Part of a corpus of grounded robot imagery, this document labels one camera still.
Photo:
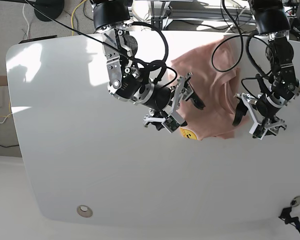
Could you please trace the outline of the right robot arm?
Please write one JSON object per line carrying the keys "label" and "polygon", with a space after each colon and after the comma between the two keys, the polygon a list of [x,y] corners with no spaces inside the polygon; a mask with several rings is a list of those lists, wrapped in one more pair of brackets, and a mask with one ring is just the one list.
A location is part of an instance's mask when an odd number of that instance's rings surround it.
{"label": "right robot arm", "polygon": [[[205,107],[190,83],[192,73],[176,75],[166,84],[160,84],[169,70],[166,60],[169,45],[160,29],[145,22],[131,20],[131,0],[92,0],[95,31],[102,35],[103,53],[109,77],[107,89],[110,95],[124,102],[148,107],[143,118],[144,127],[153,125],[158,131],[173,133],[187,126],[187,121],[177,112],[182,101],[191,101],[199,110]],[[145,62],[136,58],[137,40],[130,34],[131,26],[149,27],[163,41],[162,59]]]}

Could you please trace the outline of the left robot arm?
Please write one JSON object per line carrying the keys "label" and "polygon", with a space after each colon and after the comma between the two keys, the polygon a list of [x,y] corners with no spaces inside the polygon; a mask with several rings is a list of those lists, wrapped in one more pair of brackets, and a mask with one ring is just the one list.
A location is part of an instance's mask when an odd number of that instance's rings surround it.
{"label": "left robot arm", "polygon": [[[248,3],[257,29],[247,37],[245,52],[258,72],[253,80],[258,82],[262,93],[251,100],[252,109],[257,110],[265,120],[273,122],[276,113],[300,95],[300,81],[296,78],[293,65],[294,50],[287,38],[291,26],[282,1],[250,0]],[[257,65],[250,53],[250,42],[256,35],[268,36],[265,53],[270,63],[269,73]]]}

